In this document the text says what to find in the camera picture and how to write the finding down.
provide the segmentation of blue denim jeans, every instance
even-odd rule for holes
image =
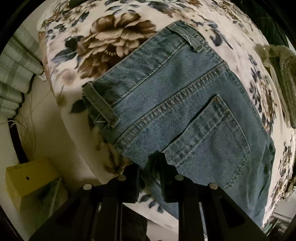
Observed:
[[[202,35],[174,22],[88,83],[83,100],[105,139],[141,166],[164,202],[156,150],[193,182],[216,182],[262,225],[275,148],[245,88]]]

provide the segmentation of green checkered curtain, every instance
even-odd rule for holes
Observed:
[[[35,75],[43,73],[38,42],[21,25],[0,55],[0,112],[13,117]]]

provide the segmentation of floral blanket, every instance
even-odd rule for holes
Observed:
[[[43,63],[64,124],[101,183],[130,162],[100,135],[81,95],[85,83],[103,75],[149,37],[176,20],[197,29],[227,61],[253,101],[276,147],[263,224],[271,216],[292,175],[295,132],[284,122],[280,100],[254,47],[268,44],[254,23],[227,0],[88,0],[73,6],[57,0],[38,24]],[[128,206],[174,231],[178,221],[143,187]]]

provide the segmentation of belt loop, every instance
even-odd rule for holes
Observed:
[[[203,49],[200,43],[182,27],[179,27],[174,23],[170,26],[167,26],[167,28],[188,42],[194,52],[198,53]]]
[[[95,90],[92,83],[88,83],[83,88],[84,96],[96,108],[96,110],[105,118],[112,128],[116,127],[119,117],[115,114],[111,106]]]

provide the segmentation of yellow box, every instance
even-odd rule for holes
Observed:
[[[48,160],[31,161],[6,168],[6,185],[13,204],[20,211],[23,203],[37,196],[60,175]]]

